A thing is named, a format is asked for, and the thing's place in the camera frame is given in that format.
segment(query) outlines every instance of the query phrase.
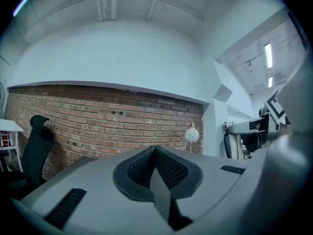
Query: chair headrest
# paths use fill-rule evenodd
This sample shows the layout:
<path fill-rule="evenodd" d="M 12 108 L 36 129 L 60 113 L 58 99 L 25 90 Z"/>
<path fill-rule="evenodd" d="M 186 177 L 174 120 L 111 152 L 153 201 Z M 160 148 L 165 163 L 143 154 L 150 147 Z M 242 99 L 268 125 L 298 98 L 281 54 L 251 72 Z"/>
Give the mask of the chair headrest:
<path fill-rule="evenodd" d="M 36 133 L 42 133 L 44 131 L 44 123 L 49 120 L 47 117 L 41 115 L 34 115 L 30 119 L 30 125 Z"/>

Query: black office chair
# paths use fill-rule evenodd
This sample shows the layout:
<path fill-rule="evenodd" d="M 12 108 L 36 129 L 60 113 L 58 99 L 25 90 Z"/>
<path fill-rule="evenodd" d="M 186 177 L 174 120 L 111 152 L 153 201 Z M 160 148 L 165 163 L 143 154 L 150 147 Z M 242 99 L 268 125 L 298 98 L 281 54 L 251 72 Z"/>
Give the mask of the black office chair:
<path fill-rule="evenodd" d="M 23 172 L 0 173 L 8 186 L 10 197 L 22 199 L 45 182 L 42 171 L 54 142 L 54 134 L 44 127 L 47 120 L 49 119 L 41 115 L 35 115 L 30 120 L 33 129 L 21 159 Z"/>

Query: black vent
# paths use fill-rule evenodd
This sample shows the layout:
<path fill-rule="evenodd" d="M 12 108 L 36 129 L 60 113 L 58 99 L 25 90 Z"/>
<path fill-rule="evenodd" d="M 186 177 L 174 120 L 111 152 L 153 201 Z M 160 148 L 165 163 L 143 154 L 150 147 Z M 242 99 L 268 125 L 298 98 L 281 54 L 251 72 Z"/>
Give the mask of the black vent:
<path fill-rule="evenodd" d="M 52 212 L 45 217 L 45 220 L 51 225 L 62 229 L 69 217 L 72 215 L 86 191 L 79 188 L 73 188 L 70 192 L 58 203 Z"/>
<path fill-rule="evenodd" d="M 232 166 L 229 166 L 229 165 L 224 165 L 221 167 L 221 170 L 225 170 L 225 171 L 229 171 L 229 172 L 233 172 L 233 173 L 236 173 L 236 174 L 240 174 L 242 175 L 245 171 L 245 169 L 241 169 L 241 168 L 237 168 L 237 167 L 232 167 Z"/>

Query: desk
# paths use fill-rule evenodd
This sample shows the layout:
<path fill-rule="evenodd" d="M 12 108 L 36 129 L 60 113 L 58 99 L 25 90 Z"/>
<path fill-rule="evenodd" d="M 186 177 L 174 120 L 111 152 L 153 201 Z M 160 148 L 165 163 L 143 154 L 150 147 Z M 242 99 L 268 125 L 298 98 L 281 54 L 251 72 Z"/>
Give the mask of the desk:
<path fill-rule="evenodd" d="M 14 121 L 12 120 L 6 120 L 6 119 L 0 119 L 0 131 L 6 131 L 7 134 L 0 134 L 0 151 L 8 150 L 10 159 L 11 159 L 11 150 L 15 149 L 18 157 L 18 162 L 21 171 L 22 170 L 22 164 L 21 164 L 21 158 L 20 158 L 20 152 L 19 152 L 19 139 L 18 139 L 18 133 L 23 132 L 24 130 L 20 128 Z M 12 135 L 11 133 L 14 133 L 13 135 L 15 136 L 15 141 L 12 141 Z M 8 146 L 3 145 L 3 141 L 8 142 Z"/>

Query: floor lamp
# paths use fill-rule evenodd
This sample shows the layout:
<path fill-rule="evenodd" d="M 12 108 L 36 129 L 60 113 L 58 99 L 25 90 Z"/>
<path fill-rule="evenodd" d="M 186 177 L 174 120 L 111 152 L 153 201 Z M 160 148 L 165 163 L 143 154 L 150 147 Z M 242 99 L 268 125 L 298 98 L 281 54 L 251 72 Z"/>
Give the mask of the floor lamp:
<path fill-rule="evenodd" d="M 195 129 L 195 125 L 192 122 L 191 127 L 185 132 L 185 140 L 190 142 L 190 152 L 191 152 L 191 142 L 197 142 L 199 139 L 199 132 Z"/>

